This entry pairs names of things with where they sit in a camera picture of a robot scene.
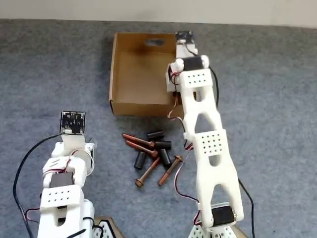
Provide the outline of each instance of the white wall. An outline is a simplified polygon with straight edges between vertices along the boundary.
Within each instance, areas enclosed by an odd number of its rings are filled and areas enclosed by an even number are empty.
[[[317,27],[317,0],[0,0],[0,18]]]

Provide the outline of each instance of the black cable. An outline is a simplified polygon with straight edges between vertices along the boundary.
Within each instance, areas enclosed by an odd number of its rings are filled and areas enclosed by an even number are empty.
[[[16,185],[17,185],[17,183],[18,183],[18,179],[19,179],[19,175],[20,175],[20,172],[21,172],[21,170],[22,170],[22,167],[23,167],[23,165],[24,165],[26,159],[27,159],[27,158],[29,157],[29,155],[32,153],[32,151],[33,151],[36,147],[38,147],[39,145],[41,145],[43,142],[45,142],[45,141],[47,141],[47,140],[49,140],[49,139],[58,137],[59,135],[61,135],[61,134],[49,136],[49,137],[47,137],[47,138],[41,140],[41,141],[40,141],[39,143],[37,143],[35,146],[33,146],[33,147],[28,151],[28,153],[26,153],[26,155],[24,156],[24,158],[22,159],[21,164],[20,164],[20,166],[19,166],[19,168],[18,168],[18,170],[17,170],[17,172],[16,172],[16,175],[15,175],[15,179],[14,179],[14,183],[13,183],[13,197],[14,197],[14,200],[15,200],[16,205],[18,206],[18,208],[19,208],[19,210],[20,210],[20,212],[21,212],[21,214],[22,214],[22,218],[23,218],[23,221],[24,221],[24,225],[25,225],[25,227],[26,227],[26,230],[28,231],[28,234],[29,234],[29,237],[30,237],[30,238],[34,238],[34,236],[33,236],[32,230],[31,230],[31,228],[30,228],[30,225],[29,225],[29,223],[28,223],[28,220],[27,220],[26,217],[25,217],[24,209],[23,209],[23,207],[22,207],[22,205],[21,205],[21,203],[20,203],[20,201],[19,201],[19,199],[18,199],[18,196],[17,196],[17,193],[16,193]]]
[[[251,197],[251,195],[249,194],[249,192],[247,191],[247,189],[244,187],[243,183],[241,182],[240,179],[239,180],[239,184],[242,187],[242,189],[244,190],[244,192],[246,193],[246,195],[248,196],[250,202],[251,202],[251,227],[252,227],[252,238],[255,238],[255,231],[254,231],[254,203],[253,203],[253,199]]]
[[[93,225],[93,228],[99,228],[99,229],[101,230],[100,238],[103,238],[103,237],[104,237],[104,229],[103,229],[101,226]]]
[[[80,231],[78,231],[78,232],[76,232],[76,233],[74,233],[74,234],[72,234],[72,235],[70,235],[70,236],[68,236],[68,237],[66,237],[66,238],[74,238],[74,237],[76,237],[76,236],[81,235],[81,234],[84,233],[85,231],[86,231],[86,229],[82,229],[82,230],[80,230]]]
[[[93,226],[95,225],[95,220],[92,217],[84,217],[83,220],[91,220],[93,222]]]
[[[194,56],[198,56],[198,54],[192,52],[188,46],[186,44],[184,44],[184,46],[186,47],[187,51],[191,54],[193,54]],[[209,66],[209,69],[210,71],[212,72],[213,76],[214,76],[214,81],[215,81],[215,84],[216,84],[216,108],[218,108],[218,103],[219,103],[219,84],[218,84],[218,78],[217,78],[217,75],[215,73],[215,71]]]

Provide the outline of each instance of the circuit board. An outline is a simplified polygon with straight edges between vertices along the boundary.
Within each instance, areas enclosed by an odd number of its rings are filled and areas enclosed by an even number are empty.
[[[60,133],[83,135],[85,132],[85,112],[62,111],[60,116]]]

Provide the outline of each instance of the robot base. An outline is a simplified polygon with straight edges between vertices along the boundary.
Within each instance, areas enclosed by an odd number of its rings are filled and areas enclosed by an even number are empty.
[[[225,227],[214,233],[207,233],[201,226],[193,226],[188,238],[247,238],[236,226]]]

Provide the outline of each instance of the screw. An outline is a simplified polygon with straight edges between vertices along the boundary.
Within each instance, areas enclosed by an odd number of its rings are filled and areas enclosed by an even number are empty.
[[[147,141],[147,140],[143,140],[143,139],[138,138],[136,136],[128,135],[128,134],[125,134],[125,133],[122,134],[122,137],[124,139],[130,140],[130,141],[134,141],[134,142],[138,142],[140,144],[147,145],[150,148],[153,148],[155,146],[155,142],[153,140],[152,141]]]
[[[183,162],[183,157],[180,155],[175,155],[175,160],[174,160],[173,164],[169,167],[169,169],[165,172],[165,174],[159,180],[159,182],[158,182],[159,186],[162,186],[163,183],[165,183],[166,179],[173,172],[174,168],[181,162]]]
[[[138,145],[138,144],[135,144],[129,140],[126,140],[125,143],[127,143],[129,146],[135,148],[135,149],[138,149],[138,150],[141,150],[141,151],[144,151],[146,153],[148,153],[149,155],[151,155],[152,158],[156,158],[158,156],[158,152],[156,150],[149,150],[141,145]]]
[[[142,187],[144,180],[147,178],[147,176],[149,176],[149,174],[154,170],[154,168],[156,167],[156,165],[159,163],[160,158],[158,157],[156,160],[154,160],[150,167],[145,171],[145,173],[142,175],[142,177],[140,177],[139,179],[136,179],[134,181],[135,185],[137,185],[138,187]]]

